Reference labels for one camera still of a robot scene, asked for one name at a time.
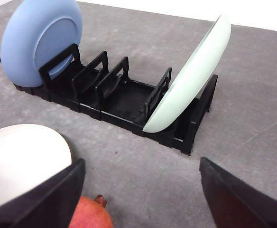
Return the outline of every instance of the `black dish rack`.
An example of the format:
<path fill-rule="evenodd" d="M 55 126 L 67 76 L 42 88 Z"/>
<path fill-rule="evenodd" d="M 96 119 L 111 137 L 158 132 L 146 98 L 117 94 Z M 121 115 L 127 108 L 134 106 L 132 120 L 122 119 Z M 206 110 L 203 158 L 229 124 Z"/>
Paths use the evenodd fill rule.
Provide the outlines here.
<path fill-rule="evenodd" d="M 49 71 L 70 55 L 73 55 L 74 61 L 52 80 Z M 44 85 L 15 87 L 174 147 L 190 156 L 195 134 L 205 112 L 209 111 L 218 76 L 211 76 L 201 97 L 195 98 L 169 127 L 158 133 L 143 132 L 144 125 L 168 90 L 171 70 L 168 68 L 157 86 L 148 85 L 129 78 L 128 57 L 109 71 L 107 52 L 103 51 L 84 66 L 77 44 L 72 44 L 39 69 Z"/>

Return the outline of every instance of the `pomegranate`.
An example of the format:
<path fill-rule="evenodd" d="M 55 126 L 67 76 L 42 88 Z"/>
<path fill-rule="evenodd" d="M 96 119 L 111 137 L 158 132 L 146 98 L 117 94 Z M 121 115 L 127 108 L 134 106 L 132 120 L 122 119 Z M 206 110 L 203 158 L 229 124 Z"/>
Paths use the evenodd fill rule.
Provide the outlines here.
<path fill-rule="evenodd" d="M 110 215 L 105 210 L 106 204 L 102 195 L 95 200 L 81 196 L 69 228 L 113 228 Z"/>

